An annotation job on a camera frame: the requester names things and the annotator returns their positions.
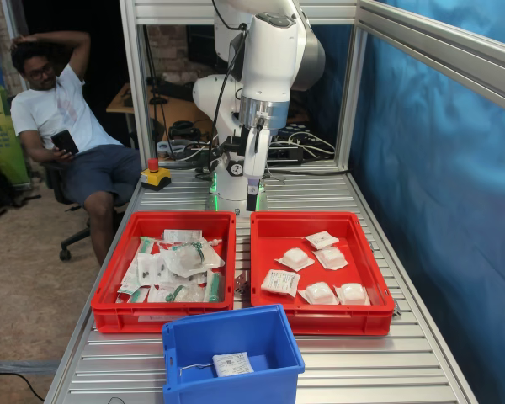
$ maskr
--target red plastic crate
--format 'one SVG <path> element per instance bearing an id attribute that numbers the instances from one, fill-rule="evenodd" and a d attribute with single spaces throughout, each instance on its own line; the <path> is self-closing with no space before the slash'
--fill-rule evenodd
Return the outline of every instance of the red plastic crate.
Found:
<path id="1" fill-rule="evenodd" d="M 304 238 L 319 231 L 337 237 L 335 244 L 348 265 L 324 269 Z M 270 269 L 292 269 L 275 261 L 293 247 L 301 248 L 315 263 L 299 271 L 298 290 L 316 282 L 330 287 L 359 283 L 367 289 L 371 306 L 310 305 L 299 293 L 278 295 L 261 290 Z M 395 302 L 385 285 L 357 216 L 349 212 L 256 212 L 251 215 L 251 303 L 281 304 L 295 334 L 386 335 Z"/>
<path id="2" fill-rule="evenodd" d="M 226 265 L 215 269 L 225 277 L 220 303 L 116 303 L 118 289 L 141 236 L 160 239 L 164 229 L 201 230 L 206 240 L 222 239 L 214 249 Z M 161 332 L 166 322 L 194 314 L 231 310 L 234 303 L 236 215 L 231 212 L 140 212 L 131 215 L 92 298 L 100 332 Z"/>

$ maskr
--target brick wall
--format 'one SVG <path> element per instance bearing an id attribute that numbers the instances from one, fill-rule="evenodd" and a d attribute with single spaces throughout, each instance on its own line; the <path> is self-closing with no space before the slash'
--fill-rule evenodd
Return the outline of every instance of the brick wall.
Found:
<path id="1" fill-rule="evenodd" d="M 169 82 L 193 82 L 214 71 L 187 58 L 187 31 L 184 25 L 150 25 L 151 53 L 156 74 Z"/>
<path id="2" fill-rule="evenodd" d="M 184 25 L 150 25 L 148 36 L 156 74 L 159 77 L 163 76 L 169 82 L 193 82 L 197 78 L 214 73 L 213 69 L 206 65 L 189 61 L 187 31 Z M 0 0 L 0 65 L 6 89 L 14 95 L 22 92 L 23 88 L 22 79 L 11 62 L 10 45 L 11 40 Z"/>
<path id="3" fill-rule="evenodd" d="M 23 91 L 21 86 L 21 77 L 13 67 L 11 56 L 9 55 L 9 39 L 8 26 L 4 17 L 2 2 L 0 1 L 0 67 L 2 68 L 3 80 L 6 90 L 10 95 L 16 95 Z"/>

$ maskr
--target floor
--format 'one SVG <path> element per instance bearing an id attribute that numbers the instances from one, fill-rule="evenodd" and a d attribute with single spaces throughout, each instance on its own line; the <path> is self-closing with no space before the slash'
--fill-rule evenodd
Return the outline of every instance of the floor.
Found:
<path id="1" fill-rule="evenodd" d="M 0 366 L 22 364 L 36 392 L 45 396 L 98 263 L 89 238 L 70 247 L 71 261 L 58 258 L 61 240 L 85 227 L 86 212 L 64 212 L 67 206 L 58 204 L 44 183 L 35 184 L 31 194 L 41 199 L 0 217 Z M 0 376 L 0 404 L 32 402 L 40 401 L 23 380 Z"/>

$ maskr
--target office chair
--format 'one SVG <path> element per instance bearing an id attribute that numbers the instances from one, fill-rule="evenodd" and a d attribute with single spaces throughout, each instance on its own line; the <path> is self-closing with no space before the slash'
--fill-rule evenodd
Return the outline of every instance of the office chair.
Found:
<path id="1" fill-rule="evenodd" d="M 72 205 L 74 202 L 68 199 L 64 191 L 65 187 L 61 176 L 64 167 L 56 162 L 43 162 L 41 165 L 45 168 L 47 186 L 54 191 L 56 201 L 64 205 Z M 120 207 L 129 202 L 135 191 L 135 187 L 127 183 L 115 183 L 114 187 L 117 190 L 117 195 L 114 197 L 114 207 Z M 81 207 L 80 205 L 76 205 L 66 211 L 78 210 L 81 209 Z M 114 211 L 114 231 L 118 229 L 122 217 L 123 214 L 118 214 Z M 75 242 L 80 242 L 87 237 L 90 237 L 89 219 L 85 229 L 78 231 L 61 242 L 60 260 L 69 261 L 71 259 L 71 252 L 67 248 Z"/>

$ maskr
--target red button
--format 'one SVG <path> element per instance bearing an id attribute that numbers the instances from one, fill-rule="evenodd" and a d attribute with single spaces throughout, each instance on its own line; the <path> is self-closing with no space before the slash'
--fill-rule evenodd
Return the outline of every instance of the red button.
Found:
<path id="1" fill-rule="evenodd" d="M 159 171 L 159 160 L 156 158 L 148 158 L 148 170 L 152 173 Z"/>

